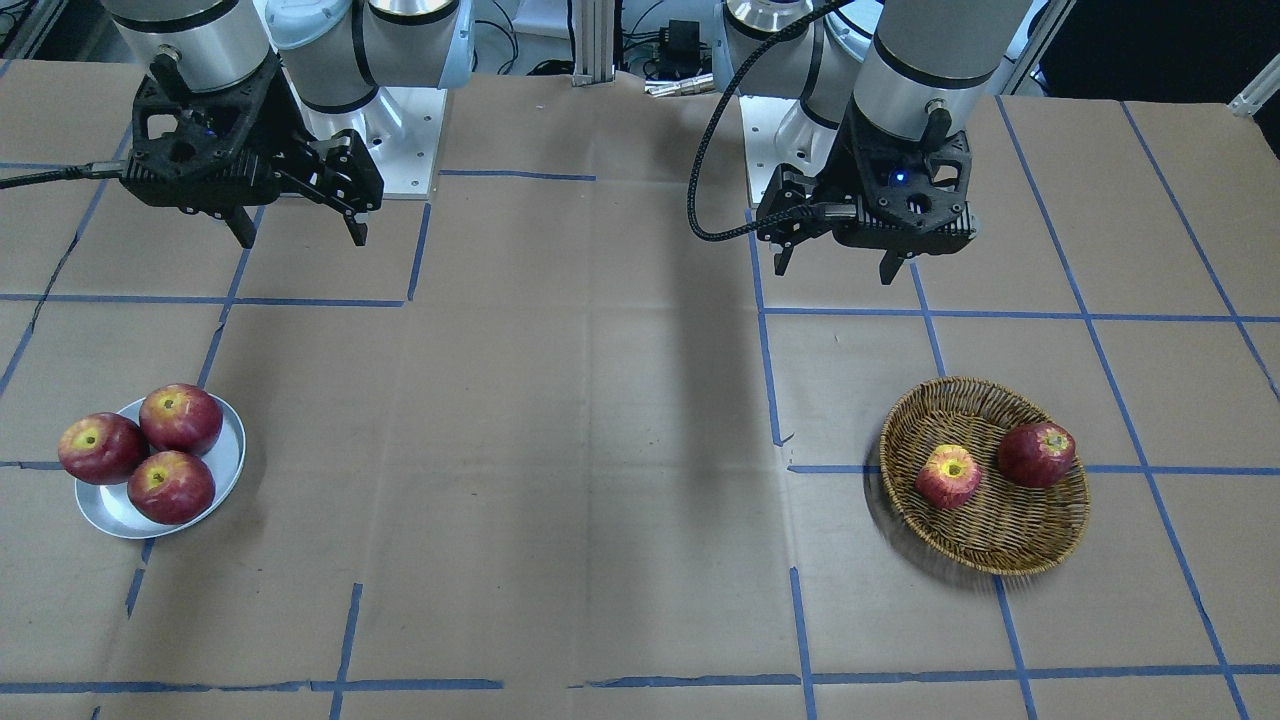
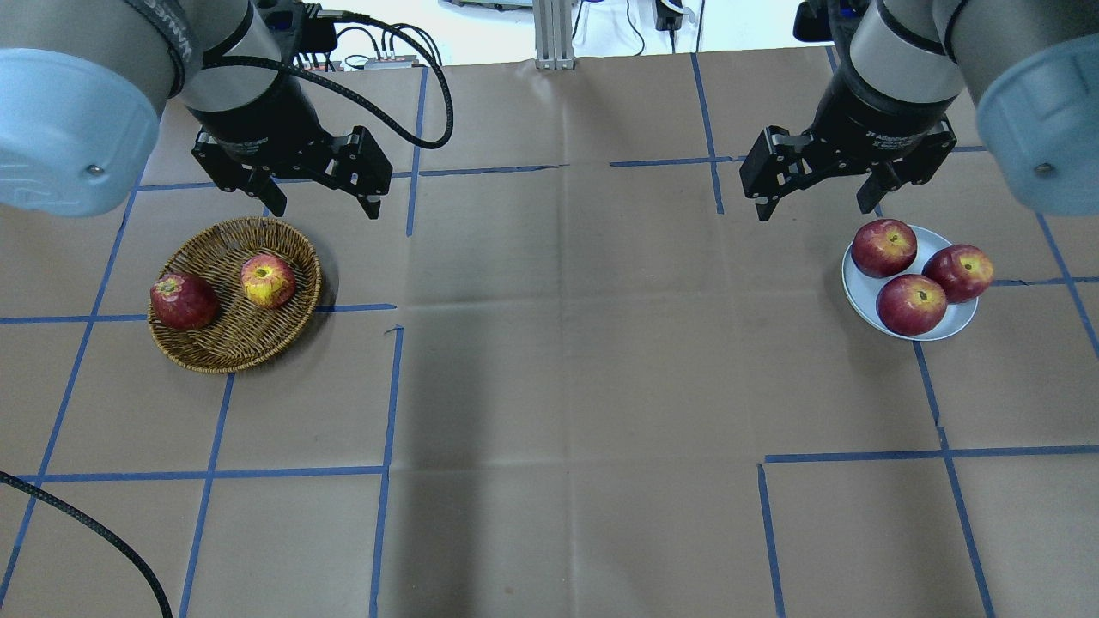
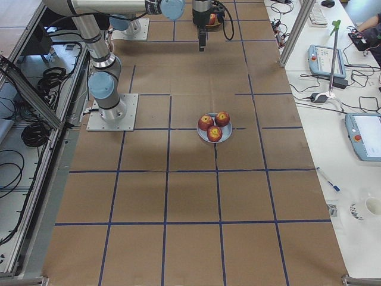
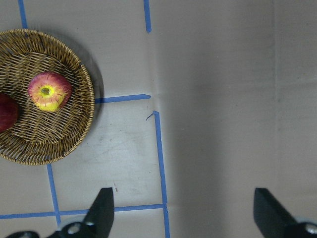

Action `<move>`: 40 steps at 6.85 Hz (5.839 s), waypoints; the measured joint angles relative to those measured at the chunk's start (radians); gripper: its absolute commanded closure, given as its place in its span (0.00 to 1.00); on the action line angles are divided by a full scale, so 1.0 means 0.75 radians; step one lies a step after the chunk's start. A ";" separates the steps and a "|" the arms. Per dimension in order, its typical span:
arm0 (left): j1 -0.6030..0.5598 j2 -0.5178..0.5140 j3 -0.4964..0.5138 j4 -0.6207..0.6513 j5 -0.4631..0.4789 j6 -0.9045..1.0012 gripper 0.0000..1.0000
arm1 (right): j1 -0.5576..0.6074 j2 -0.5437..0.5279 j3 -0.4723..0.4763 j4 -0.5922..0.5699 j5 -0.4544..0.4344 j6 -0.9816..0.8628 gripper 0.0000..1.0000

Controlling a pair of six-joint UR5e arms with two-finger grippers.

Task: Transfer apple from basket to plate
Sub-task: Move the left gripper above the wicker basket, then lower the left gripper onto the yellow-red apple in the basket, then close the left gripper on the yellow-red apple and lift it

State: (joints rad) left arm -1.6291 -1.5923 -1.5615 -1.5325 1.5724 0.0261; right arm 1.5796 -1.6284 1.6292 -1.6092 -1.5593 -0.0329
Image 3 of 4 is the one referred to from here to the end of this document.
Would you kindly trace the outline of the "black gripper idle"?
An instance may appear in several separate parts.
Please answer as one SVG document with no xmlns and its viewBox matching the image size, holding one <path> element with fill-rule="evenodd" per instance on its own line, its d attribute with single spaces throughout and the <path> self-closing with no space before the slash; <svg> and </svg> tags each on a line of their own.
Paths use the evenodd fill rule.
<svg viewBox="0 0 381 286">
<path fill-rule="evenodd" d="M 211 0 L 193 0 L 192 1 L 192 20 L 198 28 L 198 41 L 199 41 L 199 52 L 204 52 L 206 41 L 207 41 L 207 31 L 205 27 L 210 20 L 210 14 L 212 12 L 212 2 Z"/>
</svg>

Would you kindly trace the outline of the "person forearm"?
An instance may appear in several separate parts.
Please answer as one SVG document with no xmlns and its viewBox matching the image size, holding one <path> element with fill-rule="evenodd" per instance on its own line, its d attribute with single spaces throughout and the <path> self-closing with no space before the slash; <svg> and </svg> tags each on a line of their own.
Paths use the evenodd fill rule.
<svg viewBox="0 0 381 286">
<path fill-rule="evenodd" d="M 369 28 L 376 27 L 379 23 L 380 23 L 379 16 L 375 15 L 375 16 L 372 16 L 371 18 L 369 18 L 368 20 L 364 21 L 363 23 L 361 23 L 357 27 L 357 30 L 359 32 L 362 32 L 362 31 L 367 30 Z"/>
</svg>

